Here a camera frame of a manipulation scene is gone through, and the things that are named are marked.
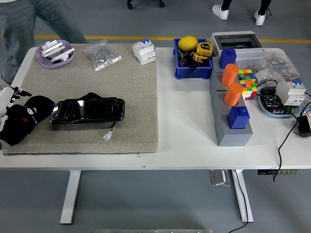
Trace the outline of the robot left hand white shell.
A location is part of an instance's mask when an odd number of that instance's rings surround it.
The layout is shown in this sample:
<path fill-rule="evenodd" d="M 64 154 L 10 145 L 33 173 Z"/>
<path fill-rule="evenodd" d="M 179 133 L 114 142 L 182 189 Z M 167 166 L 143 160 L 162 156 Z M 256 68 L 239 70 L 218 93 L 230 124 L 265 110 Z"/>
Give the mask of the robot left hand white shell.
<path fill-rule="evenodd" d="M 7 113 L 7 107 L 14 102 L 12 99 L 19 99 L 20 97 L 31 97 L 32 94 L 19 87 L 5 87 L 0 92 L 0 121 Z"/>

